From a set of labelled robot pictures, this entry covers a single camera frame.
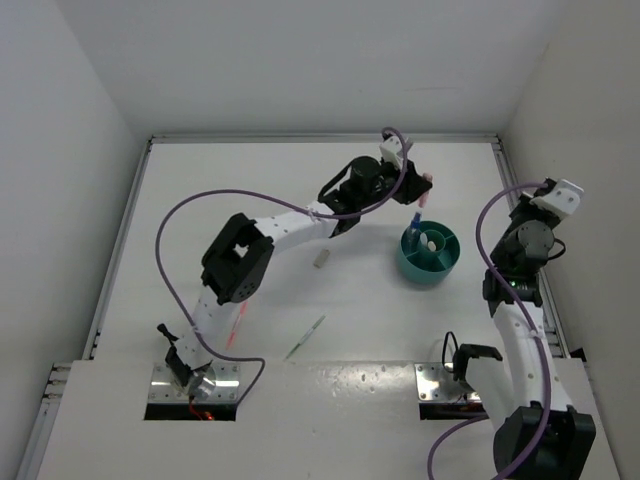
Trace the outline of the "blue correction tape pen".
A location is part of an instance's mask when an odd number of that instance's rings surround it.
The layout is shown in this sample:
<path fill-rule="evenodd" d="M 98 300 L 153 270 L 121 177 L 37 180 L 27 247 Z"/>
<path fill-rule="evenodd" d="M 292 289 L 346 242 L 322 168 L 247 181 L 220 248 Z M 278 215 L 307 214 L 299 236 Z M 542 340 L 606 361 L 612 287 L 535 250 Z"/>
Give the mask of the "blue correction tape pen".
<path fill-rule="evenodd" d="M 411 251 L 416 248 L 417 243 L 421 235 L 420 224 L 422 220 L 422 214 L 420 211 L 416 211 L 410 221 L 410 224 L 406 230 L 407 245 Z"/>

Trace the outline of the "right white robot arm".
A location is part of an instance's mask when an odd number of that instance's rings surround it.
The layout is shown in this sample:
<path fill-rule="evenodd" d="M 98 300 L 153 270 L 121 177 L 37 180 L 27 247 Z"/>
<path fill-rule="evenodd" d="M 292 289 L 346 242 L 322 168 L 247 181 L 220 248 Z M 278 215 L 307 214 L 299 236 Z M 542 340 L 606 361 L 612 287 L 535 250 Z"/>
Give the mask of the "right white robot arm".
<path fill-rule="evenodd" d="M 500 479 L 577 479 L 596 436 L 591 415 L 566 392 L 544 331 L 539 276 L 554 259 L 555 228 L 578 208 L 584 191 L 565 180 L 518 186 L 510 223 L 491 251 L 476 245 L 488 269 L 482 295 L 504 348 L 463 344 L 453 376 L 482 402 L 494 428 L 493 458 Z"/>

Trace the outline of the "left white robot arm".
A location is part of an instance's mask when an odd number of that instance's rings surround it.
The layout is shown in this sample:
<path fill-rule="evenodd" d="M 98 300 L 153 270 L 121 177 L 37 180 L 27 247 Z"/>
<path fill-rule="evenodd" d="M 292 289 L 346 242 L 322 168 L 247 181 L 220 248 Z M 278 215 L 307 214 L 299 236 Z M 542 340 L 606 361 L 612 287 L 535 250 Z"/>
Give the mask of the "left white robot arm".
<path fill-rule="evenodd" d="M 188 309 L 182 299 L 175 300 L 189 332 L 177 337 L 164 325 L 158 327 L 170 343 L 165 363 L 178 388 L 190 399 L 199 397 L 211 361 L 231 359 L 212 347 L 214 333 L 233 317 L 237 305 L 256 293 L 274 256 L 316 239 L 342 235 L 364 213 L 389 200 L 402 205 L 418 202 L 432 186 L 431 176 L 418 173 L 411 160 L 360 156 L 306 207 L 290 205 L 286 213 L 262 219 L 243 213 L 231 216 L 203 254 L 198 307 Z"/>

